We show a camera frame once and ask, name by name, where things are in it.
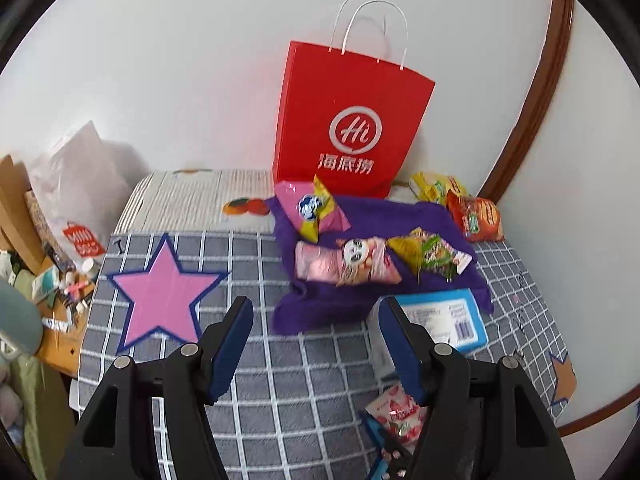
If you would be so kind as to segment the lychee candy packet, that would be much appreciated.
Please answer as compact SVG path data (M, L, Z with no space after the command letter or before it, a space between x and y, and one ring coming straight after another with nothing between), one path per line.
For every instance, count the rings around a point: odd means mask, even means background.
M400 382L387 388L364 409L398 443L413 452L427 419L427 408L417 404Z

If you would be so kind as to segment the orange star mat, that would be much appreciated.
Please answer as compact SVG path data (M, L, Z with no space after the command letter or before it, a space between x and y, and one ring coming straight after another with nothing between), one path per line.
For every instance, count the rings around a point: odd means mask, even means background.
M555 386L551 405L558 405L563 402L568 402L572 398L577 388L577 377L568 353L565 353L562 358L552 353L550 353L549 356L555 374Z

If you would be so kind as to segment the blue tissue pack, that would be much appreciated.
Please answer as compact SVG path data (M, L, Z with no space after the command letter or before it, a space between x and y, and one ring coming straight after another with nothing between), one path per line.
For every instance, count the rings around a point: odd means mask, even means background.
M382 300L383 297L376 302L367 317L370 359L378 379L395 373L395 365L378 320ZM468 288L400 295L396 300L409 321L422 325L435 342L446 342L463 354L488 343L480 309Z

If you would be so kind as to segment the wooden side table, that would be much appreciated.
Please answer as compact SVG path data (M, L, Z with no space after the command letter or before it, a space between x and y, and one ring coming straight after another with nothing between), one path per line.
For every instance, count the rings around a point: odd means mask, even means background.
M25 202L30 189L26 169L10 155L1 157L1 248L14 250L34 275L48 270L53 262L41 247L41 240ZM94 285L82 290L85 307L74 316L74 324L66 333L45 328L42 343L35 356L58 372L76 378L79 372L80 348L88 324L89 301Z

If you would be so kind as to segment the pink star mat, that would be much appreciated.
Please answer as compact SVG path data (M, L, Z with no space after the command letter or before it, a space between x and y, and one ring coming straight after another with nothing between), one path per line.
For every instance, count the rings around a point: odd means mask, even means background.
M163 234L144 269L106 277L128 302L117 350L126 352L155 333L180 344L198 341L202 329L196 306L228 276L227 271L186 270Z

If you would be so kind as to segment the green yellow snack packet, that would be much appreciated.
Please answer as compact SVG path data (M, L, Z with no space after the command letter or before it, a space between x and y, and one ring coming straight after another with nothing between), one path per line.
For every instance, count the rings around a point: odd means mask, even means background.
M439 234L422 228L415 228L406 236L389 238L386 246L398 255L418 281L424 273L431 273L450 282L473 260L470 254L452 247Z

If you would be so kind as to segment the grey checkered tablecloth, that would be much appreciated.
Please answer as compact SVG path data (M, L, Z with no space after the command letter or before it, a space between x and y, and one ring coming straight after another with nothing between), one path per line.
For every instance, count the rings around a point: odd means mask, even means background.
M206 413L232 479L333 479L363 474L373 448L359 414L387 384L375 377L366 326L337 325L292 337L271 325L288 290L277 244L260 233L204 232L171 239L190 270L222 269L223 280L198 306L202 325L222 319L236 296L254 304L254 323L229 390ZM475 247L494 310L484 316L487 341L475 359L512 354L552 417L555 370L568 351L521 258L507 242Z

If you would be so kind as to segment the orange Lays chips bag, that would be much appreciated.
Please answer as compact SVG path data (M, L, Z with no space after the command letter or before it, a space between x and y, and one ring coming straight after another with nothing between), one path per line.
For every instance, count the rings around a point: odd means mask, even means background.
M469 242L502 242L504 240L501 214L491 200L459 196L449 191L446 206L454 223Z

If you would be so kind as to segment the pink panda snack packet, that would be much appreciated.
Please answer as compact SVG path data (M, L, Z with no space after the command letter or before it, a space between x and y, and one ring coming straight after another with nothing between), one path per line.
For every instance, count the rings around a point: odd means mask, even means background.
M342 240L337 248L298 242L294 271L299 280L335 286L401 282L401 275L386 252L386 241L379 237Z

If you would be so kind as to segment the purple towel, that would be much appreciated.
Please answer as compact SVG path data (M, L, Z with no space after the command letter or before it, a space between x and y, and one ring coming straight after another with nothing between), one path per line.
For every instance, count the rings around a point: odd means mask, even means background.
M275 333L293 336L331 324L360 322L383 296L459 288L471 289L482 312L494 312L489 286L476 268L474 249L445 207L347 196L338 196L336 201L350 228L322 233L318 243L311 244L294 229L279 201L274 197L267 200L276 220L273 235L291 283L290 292L272 314ZM472 261L453 278L414 272L387 242L416 228L440 236Z

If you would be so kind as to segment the yellow Lays chips bag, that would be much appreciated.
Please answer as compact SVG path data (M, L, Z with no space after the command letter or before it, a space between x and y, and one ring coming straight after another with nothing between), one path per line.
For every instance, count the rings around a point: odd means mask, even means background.
M445 205L449 192L455 196L468 196L469 193L454 176L436 174L436 172L419 171L413 174L408 185L410 190L421 202Z

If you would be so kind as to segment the white fruit print cloth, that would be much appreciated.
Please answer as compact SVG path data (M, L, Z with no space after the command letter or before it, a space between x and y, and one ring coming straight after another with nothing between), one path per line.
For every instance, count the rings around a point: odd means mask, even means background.
M134 187L114 232L271 233L267 170L180 170L148 174Z

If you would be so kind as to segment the white Miniso plastic bag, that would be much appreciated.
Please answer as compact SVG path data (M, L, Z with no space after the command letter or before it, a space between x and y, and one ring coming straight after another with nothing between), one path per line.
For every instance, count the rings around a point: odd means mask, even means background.
M47 225L80 266L101 260L131 194L115 157L92 122L35 158L27 172Z

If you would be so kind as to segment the red paper shopping bag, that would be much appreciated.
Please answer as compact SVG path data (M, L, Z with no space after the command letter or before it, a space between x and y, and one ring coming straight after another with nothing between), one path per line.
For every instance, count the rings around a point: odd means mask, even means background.
M288 46L274 182L318 178L337 195L384 198L419 130L434 81L344 44Z

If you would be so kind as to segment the brown door frame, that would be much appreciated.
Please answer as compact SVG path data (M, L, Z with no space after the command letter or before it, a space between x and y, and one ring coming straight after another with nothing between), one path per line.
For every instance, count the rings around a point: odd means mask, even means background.
M480 189L480 197L498 203L520 170L560 81L572 32L575 0L551 0L548 26L532 83L506 144Z

